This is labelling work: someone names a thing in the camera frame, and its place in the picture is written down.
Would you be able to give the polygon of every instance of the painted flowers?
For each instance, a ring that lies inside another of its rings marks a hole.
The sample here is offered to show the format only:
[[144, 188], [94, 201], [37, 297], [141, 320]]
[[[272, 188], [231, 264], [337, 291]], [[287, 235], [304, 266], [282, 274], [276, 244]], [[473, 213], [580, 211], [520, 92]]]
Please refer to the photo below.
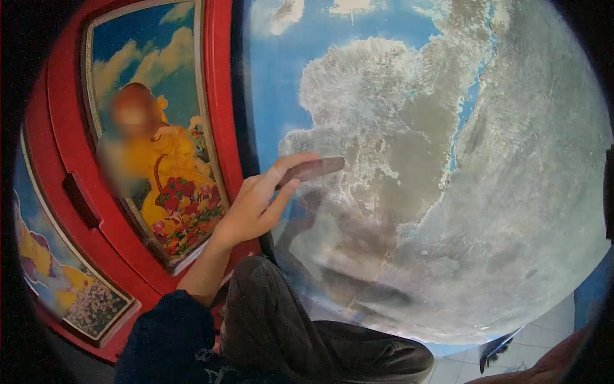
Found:
[[169, 178], [156, 205], [169, 217], [155, 222], [152, 229], [171, 257], [209, 234], [224, 214], [217, 186], [197, 188], [184, 178]]

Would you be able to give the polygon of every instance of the finger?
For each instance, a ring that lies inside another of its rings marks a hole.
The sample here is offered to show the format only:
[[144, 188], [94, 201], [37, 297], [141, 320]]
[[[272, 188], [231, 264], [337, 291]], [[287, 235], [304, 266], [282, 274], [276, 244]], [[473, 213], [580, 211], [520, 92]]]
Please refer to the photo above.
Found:
[[262, 179], [262, 176], [263, 175], [261, 174], [257, 174], [255, 176], [250, 176], [247, 179], [243, 180], [243, 184], [241, 184], [241, 189], [239, 190], [237, 196], [240, 196], [250, 191], [254, 187], [254, 185], [256, 185], [256, 183], [258, 183], [260, 179]]
[[268, 206], [260, 216], [260, 220], [258, 220], [262, 227], [270, 230], [279, 222], [279, 218], [284, 213], [286, 205], [288, 205], [300, 184], [301, 181], [299, 179], [292, 179], [279, 190], [271, 205]]
[[275, 185], [277, 185], [290, 168], [319, 158], [320, 155], [315, 152], [299, 152], [294, 155], [280, 157], [277, 162], [266, 171], [262, 181], [267, 187], [275, 188]]

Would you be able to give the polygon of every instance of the knee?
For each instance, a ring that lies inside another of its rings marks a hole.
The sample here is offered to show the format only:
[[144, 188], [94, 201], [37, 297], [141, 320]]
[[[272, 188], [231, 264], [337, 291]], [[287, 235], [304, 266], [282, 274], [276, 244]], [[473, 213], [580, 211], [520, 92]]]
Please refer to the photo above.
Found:
[[264, 256], [247, 256], [235, 267], [232, 279], [249, 289], [268, 287], [271, 280], [279, 275], [277, 267]]

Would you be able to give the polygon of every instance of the white floor tile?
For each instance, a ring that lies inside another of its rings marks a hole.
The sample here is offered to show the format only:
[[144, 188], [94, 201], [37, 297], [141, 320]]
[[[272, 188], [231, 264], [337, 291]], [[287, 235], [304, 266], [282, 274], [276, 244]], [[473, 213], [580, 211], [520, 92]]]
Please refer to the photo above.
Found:
[[456, 380], [456, 384], [464, 384], [470, 382], [471, 380], [475, 380], [476, 378], [480, 378], [481, 376], [479, 365], [465, 362], [460, 369], [460, 374]]
[[549, 312], [533, 321], [533, 323], [563, 332], [565, 336], [569, 336], [573, 332], [574, 321], [575, 303], [573, 301], [573, 294], [571, 294]]
[[525, 345], [535, 345], [536, 347], [552, 348], [567, 336], [561, 331], [554, 331], [535, 324], [527, 324], [523, 328], [523, 334], [518, 342]]
[[515, 367], [516, 358], [518, 357], [518, 345], [517, 343], [509, 343], [507, 345], [507, 351], [497, 355], [497, 360], [491, 362], [491, 367]]
[[463, 351], [463, 352], [455, 353], [453, 355], [444, 356], [444, 358], [450, 359], [450, 360], [456, 360], [456, 361], [465, 361], [466, 354], [467, 354], [467, 351]]
[[480, 356], [481, 352], [479, 347], [471, 348], [470, 350], [467, 350], [467, 353], [465, 354], [465, 362], [470, 362], [471, 364], [479, 364]]
[[422, 381], [421, 384], [429, 384], [430, 378], [433, 376], [433, 372], [435, 372], [435, 366], [437, 365], [437, 360], [435, 360], [435, 364], [433, 368], [431, 368], [429, 375]]
[[429, 384], [453, 384], [461, 372], [464, 363], [460, 361], [438, 359]]
[[518, 357], [516, 358], [516, 366], [520, 366], [524, 363], [527, 368], [531, 368], [548, 351], [550, 351], [550, 348], [519, 344]]

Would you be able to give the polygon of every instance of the yellow dress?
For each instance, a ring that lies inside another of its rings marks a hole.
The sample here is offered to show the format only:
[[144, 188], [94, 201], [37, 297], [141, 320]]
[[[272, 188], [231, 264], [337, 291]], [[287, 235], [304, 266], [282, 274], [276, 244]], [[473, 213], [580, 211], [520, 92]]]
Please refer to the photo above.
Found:
[[[67, 310], [77, 300], [72, 288], [82, 292], [94, 282], [94, 278], [76, 268], [61, 265], [47, 248], [32, 237], [21, 219], [17, 220], [17, 226], [19, 253], [34, 264], [39, 282], [52, 289], [60, 308]], [[50, 277], [51, 270], [56, 276]]]
[[[211, 167], [194, 156], [194, 143], [185, 135], [182, 127], [176, 127], [176, 133], [161, 135], [157, 141], [148, 139], [128, 143], [128, 161], [130, 168], [140, 177], [147, 177], [152, 186], [143, 201], [141, 214], [150, 227], [159, 220], [169, 218], [166, 210], [155, 204], [160, 194], [158, 181], [165, 186], [170, 177], [193, 181], [197, 189], [203, 186], [213, 187], [216, 183], [209, 175]], [[158, 164], [158, 180], [154, 172]]]

